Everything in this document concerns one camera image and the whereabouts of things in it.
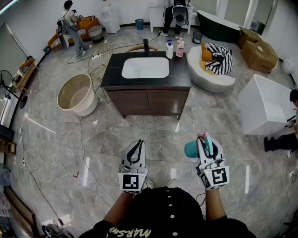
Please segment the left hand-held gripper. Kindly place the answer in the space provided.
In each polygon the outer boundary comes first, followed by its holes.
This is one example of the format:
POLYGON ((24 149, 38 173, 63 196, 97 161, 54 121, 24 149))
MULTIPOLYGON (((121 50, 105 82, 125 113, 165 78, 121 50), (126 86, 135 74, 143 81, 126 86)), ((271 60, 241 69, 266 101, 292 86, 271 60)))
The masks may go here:
POLYGON ((132 142, 122 151, 118 179, 123 193, 141 193, 148 174, 145 158, 145 142, 141 139, 132 142))

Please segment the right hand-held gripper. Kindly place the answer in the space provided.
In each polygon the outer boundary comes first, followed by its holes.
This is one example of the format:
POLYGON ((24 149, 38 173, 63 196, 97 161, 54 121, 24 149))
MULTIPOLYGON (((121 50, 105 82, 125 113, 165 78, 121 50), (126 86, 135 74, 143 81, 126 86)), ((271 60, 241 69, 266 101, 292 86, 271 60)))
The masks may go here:
POLYGON ((200 160, 200 165, 196 167, 196 170, 206 190, 219 189, 230 182, 230 169, 223 158, 223 147, 216 139, 211 139, 211 142, 212 158, 215 160, 212 162, 210 162, 211 158, 207 153, 204 139, 200 137, 196 139, 197 155, 200 160))

